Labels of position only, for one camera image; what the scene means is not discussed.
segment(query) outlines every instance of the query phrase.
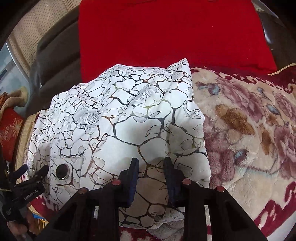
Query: plush blanket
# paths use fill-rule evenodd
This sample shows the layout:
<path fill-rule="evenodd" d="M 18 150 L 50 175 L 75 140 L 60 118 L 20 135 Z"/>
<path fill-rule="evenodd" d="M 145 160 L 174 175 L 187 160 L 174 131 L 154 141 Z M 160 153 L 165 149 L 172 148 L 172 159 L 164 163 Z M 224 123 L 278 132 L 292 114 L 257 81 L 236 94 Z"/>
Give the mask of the plush blanket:
<path fill-rule="evenodd" d="M 191 73 L 205 115 L 210 187 L 225 186 L 268 236 L 296 209 L 296 64 L 271 76 L 206 67 Z M 42 197 L 33 206 L 45 217 L 54 213 Z M 121 228 L 121 240 L 181 240 L 183 225 Z"/>

